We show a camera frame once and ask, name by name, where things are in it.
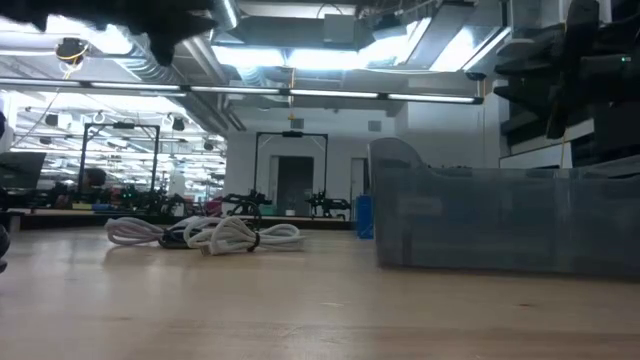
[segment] white rope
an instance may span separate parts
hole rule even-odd
[[[304,237],[290,224],[280,224],[260,231],[257,236],[240,218],[192,217],[168,228],[181,228],[190,248],[205,255],[222,255],[259,248],[270,251],[301,251]],[[109,241],[118,245],[138,245],[159,241],[165,233],[160,227],[136,218],[110,219],[105,225]]]
[[[214,229],[206,229],[190,237],[192,229],[217,224]],[[304,237],[300,230],[290,224],[280,224],[259,232],[259,247],[272,251],[301,251]],[[241,219],[231,216],[221,218],[201,218],[190,223],[184,231],[184,240],[191,248],[200,248],[205,254],[222,255],[247,250],[256,244],[256,233],[251,231]]]

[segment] translucent plastic container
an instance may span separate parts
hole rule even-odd
[[[381,265],[640,276],[639,178],[435,169],[395,138],[369,157]]]

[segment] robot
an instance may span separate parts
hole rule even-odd
[[[332,218],[331,210],[349,210],[351,211],[351,204],[345,199],[327,199],[326,193],[320,191],[317,194],[313,194],[310,199],[305,200],[311,205],[311,218],[317,216],[317,208],[322,207],[322,217]],[[337,217],[346,221],[344,215],[339,214]]]

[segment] white pillar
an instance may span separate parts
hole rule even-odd
[[[4,124],[4,135],[0,139],[0,154],[9,151],[11,148],[13,133],[18,123],[18,108],[11,97],[11,93],[0,94],[0,110],[7,119]]]

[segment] doorway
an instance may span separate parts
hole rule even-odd
[[[305,200],[313,193],[313,158],[280,156],[278,160],[278,215],[295,210],[296,216],[310,216]]]

